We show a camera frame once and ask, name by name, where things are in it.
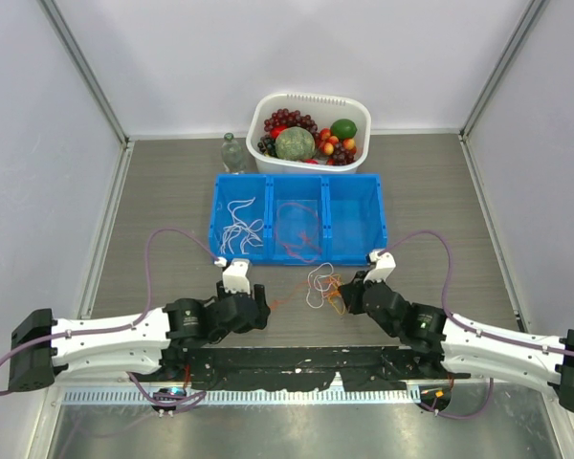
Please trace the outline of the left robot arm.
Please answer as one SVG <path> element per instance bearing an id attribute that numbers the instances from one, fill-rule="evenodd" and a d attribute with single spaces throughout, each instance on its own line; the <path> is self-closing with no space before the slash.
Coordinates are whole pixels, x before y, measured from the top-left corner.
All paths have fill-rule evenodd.
<path id="1" fill-rule="evenodd" d="M 57 319 L 49 308 L 35 310 L 11 333 L 8 389 L 30 392 L 63 378 L 108 373 L 155 373 L 175 381 L 184 372 L 187 351 L 267 325 L 271 310 L 264 285 L 249 293 L 216 287 L 207 300 L 180 298 L 143 319 Z"/>

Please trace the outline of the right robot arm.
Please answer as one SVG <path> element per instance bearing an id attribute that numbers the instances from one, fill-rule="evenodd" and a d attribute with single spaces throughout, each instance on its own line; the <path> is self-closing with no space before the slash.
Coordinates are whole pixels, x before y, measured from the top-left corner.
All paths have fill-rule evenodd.
<path id="1" fill-rule="evenodd" d="M 365 314 L 410 348 L 426 378 L 441 371 L 479 375 L 554 395 L 574 413 L 574 329 L 562 337 L 516 332 L 476 322 L 443 308 L 410 302 L 384 281 L 359 271 L 339 288 L 345 309 Z"/>

